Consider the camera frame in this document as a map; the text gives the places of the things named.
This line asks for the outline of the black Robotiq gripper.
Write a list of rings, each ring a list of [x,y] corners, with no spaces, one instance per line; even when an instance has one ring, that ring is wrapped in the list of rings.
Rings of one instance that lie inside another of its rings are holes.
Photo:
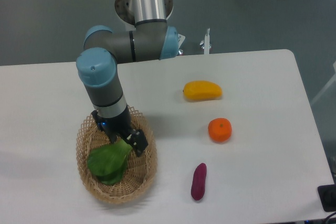
[[[112,118],[104,118],[94,110],[91,115],[99,131],[104,132],[110,143],[114,143],[117,137],[129,144],[137,157],[140,157],[148,146],[148,141],[141,129],[133,130],[131,127],[131,115],[126,106],[122,113]]]

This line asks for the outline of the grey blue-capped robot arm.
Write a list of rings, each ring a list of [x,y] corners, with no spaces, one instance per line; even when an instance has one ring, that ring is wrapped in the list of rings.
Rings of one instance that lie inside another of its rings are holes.
[[[166,22],[164,0],[130,0],[128,9],[134,17],[134,30],[114,33],[106,26],[90,28],[76,67],[94,107],[92,116],[98,129],[111,142],[122,138],[140,156],[148,142],[142,130],[131,126],[117,66],[174,58],[179,35]]]

